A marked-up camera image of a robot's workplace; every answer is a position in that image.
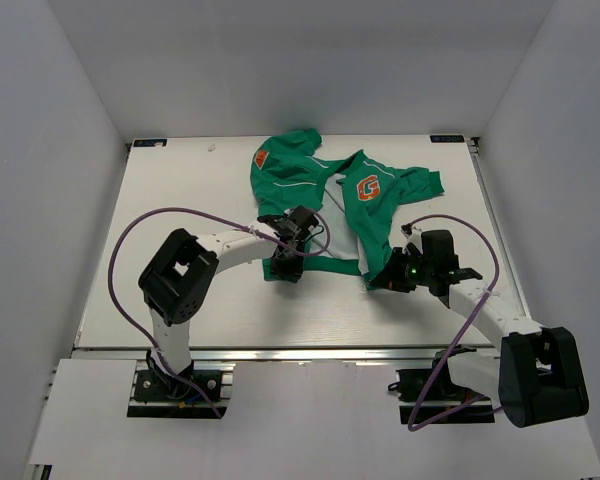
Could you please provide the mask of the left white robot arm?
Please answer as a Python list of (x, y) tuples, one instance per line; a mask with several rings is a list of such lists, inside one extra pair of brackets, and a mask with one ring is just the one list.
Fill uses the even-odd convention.
[(245, 228), (202, 236), (173, 231), (141, 273), (138, 284), (153, 322), (157, 346), (148, 367), (168, 398), (188, 395), (193, 373), (189, 322), (198, 313), (215, 276), (254, 260), (266, 260), (274, 278), (298, 281), (304, 253), (319, 220), (299, 206), (283, 214), (264, 215)]

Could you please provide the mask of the green jacket with white lining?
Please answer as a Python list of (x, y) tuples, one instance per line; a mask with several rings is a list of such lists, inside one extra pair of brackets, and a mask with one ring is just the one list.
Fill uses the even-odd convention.
[(317, 157), (322, 137), (295, 130), (265, 140), (251, 161), (250, 184), (260, 215), (303, 206), (327, 231), (310, 240), (305, 271), (352, 275), (371, 282), (389, 261), (397, 209), (443, 194), (439, 172), (386, 166), (359, 150), (339, 160)]

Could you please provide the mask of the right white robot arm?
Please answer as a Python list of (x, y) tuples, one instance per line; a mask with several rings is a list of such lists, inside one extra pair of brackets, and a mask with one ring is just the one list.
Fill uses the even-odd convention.
[(588, 413), (577, 343), (569, 330), (519, 313), (476, 270), (461, 267), (449, 231), (405, 225), (402, 232), (405, 246), (392, 251), (372, 286), (400, 293), (425, 288), (464, 319), (450, 345), (436, 353), (412, 401), (410, 429), (422, 426), (417, 415), (430, 392), (446, 399), (470, 394), (450, 414), (487, 398), (518, 428)]

